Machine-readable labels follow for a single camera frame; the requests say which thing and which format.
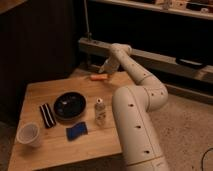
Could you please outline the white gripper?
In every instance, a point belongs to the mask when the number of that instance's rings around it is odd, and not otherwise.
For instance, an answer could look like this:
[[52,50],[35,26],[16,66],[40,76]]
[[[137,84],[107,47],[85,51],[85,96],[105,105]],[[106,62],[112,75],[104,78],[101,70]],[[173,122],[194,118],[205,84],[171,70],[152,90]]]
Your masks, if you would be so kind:
[[107,72],[109,77],[112,77],[113,72],[116,72],[118,68],[119,68],[119,62],[115,58],[109,57],[104,63],[104,68],[101,67],[98,73],[103,74]]

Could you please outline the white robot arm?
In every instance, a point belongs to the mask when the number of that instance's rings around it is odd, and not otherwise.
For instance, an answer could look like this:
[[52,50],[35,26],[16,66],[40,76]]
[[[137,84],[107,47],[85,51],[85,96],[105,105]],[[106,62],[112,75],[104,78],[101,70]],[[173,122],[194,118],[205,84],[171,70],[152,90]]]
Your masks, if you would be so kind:
[[166,104],[165,85],[146,68],[133,60],[132,48],[113,43],[109,58],[100,73],[114,74],[119,66],[127,72],[134,85],[118,88],[112,96],[112,112],[127,171],[170,171],[160,147],[149,112]]

